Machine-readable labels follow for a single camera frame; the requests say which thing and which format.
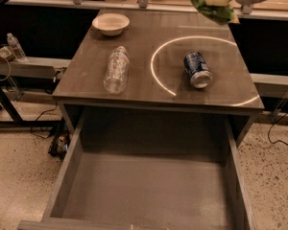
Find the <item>small water bottle on bench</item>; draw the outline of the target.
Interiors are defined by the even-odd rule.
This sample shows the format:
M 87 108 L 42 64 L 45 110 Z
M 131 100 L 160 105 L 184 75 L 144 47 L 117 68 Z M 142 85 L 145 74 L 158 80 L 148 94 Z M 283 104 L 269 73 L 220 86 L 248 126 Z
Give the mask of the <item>small water bottle on bench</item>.
M 15 55 L 16 60 L 20 62 L 25 62 L 27 60 L 27 57 L 18 39 L 12 33 L 8 33 L 7 41 L 8 41 L 9 46 L 12 48 L 12 51 Z

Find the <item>open grey top drawer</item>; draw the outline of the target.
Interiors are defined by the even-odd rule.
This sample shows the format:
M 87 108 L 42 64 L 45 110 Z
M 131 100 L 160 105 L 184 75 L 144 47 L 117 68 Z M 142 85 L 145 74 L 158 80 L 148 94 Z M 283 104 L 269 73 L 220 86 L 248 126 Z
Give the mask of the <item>open grey top drawer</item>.
M 17 230 L 255 230 L 225 115 L 86 109 L 40 221 Z

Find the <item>grey wooden drawer cabinet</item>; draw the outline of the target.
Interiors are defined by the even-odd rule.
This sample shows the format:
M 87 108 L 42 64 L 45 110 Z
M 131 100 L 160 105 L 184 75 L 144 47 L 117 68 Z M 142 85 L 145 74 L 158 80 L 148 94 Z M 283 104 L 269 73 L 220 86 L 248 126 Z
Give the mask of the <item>grey wooden drawer cabinet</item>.
M 230 29 L 194 12 L 123 12 L 129 27 L 106 37 L 91 28 L 63 74 L 53 96 L 70 127 L 83 105 L 225 114 L 241 142 L 263 103 Z M 130 56 L 128 85 L 120 95 L 104 88 L 112 50 L 123 46 Z M 191 87 L 183 58 L 198 51 L 212 73 L 203 90 Z

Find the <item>white device on bench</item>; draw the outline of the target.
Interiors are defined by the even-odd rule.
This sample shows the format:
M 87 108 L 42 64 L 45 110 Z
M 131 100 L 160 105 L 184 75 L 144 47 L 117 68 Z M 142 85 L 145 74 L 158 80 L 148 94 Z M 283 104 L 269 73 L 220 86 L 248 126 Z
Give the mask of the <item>white device on bench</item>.
M 12 52 L 12 49 L 5 44 L 0 45 L 0 61 L 11 61 L 14 59 L 14 54 Z

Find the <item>clear plastic water bottle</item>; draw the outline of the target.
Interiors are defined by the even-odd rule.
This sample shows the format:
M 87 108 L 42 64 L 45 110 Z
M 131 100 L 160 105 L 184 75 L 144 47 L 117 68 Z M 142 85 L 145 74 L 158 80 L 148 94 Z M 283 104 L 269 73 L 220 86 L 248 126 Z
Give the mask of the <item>clear plastic water bottle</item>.
M 125 47 L 115 48 L 108 59 L 104 87 L 111 94 L 120 94 L 127 85 L 130 58 Z

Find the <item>green rice chip bag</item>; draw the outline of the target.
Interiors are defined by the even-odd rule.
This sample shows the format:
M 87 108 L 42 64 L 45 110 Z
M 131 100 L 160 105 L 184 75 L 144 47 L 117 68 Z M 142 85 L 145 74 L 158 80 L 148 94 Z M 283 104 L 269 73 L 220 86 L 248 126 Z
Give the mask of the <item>green rice chip bag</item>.
M 193 7 L 219 25 L 237 24 L 239 19 L 231 5 L 207 5 L 205 0 L 190 0 Z

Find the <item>white paper bowl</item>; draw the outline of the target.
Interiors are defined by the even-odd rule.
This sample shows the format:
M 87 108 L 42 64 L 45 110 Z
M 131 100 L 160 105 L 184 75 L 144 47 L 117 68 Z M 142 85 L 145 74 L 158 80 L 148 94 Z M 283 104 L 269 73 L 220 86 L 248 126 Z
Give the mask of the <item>white paper bowl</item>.
M 92 26 L 106 36 L 120 35 L 129 24 L 130 19 L 119 13 L 101 14 L 92 21 Z

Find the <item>blue soda can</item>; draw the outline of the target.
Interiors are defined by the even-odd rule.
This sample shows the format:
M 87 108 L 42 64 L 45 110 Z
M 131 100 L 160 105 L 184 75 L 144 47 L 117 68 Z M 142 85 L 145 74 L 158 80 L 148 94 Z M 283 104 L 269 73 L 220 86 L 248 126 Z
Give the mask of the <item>blue soda can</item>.
M 212 74 L 200 52 L 191 51 L 183 59 L 190 84 L 198 89 L 206 88 L 212 81 Z

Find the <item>grey metal side bench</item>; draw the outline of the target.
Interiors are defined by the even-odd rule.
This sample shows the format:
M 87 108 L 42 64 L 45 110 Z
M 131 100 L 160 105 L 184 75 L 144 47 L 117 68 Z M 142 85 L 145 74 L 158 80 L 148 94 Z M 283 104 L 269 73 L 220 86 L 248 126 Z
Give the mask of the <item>grey metal side bench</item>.
M 3 63 L 0 61 L 0 75 L 6 77 L 47 79 L 50 81 L 53 79 L 59 80 L 69 63 L 70 59 L 29 57 L 25 62 L 9 61 L 8 72 L 5 72 Z M 57 127 L 61 123 L 61 120 L 23 120 L 1 87 L 0 104 L 12 118 L 10 121 L 0 122 L 0 128 Z

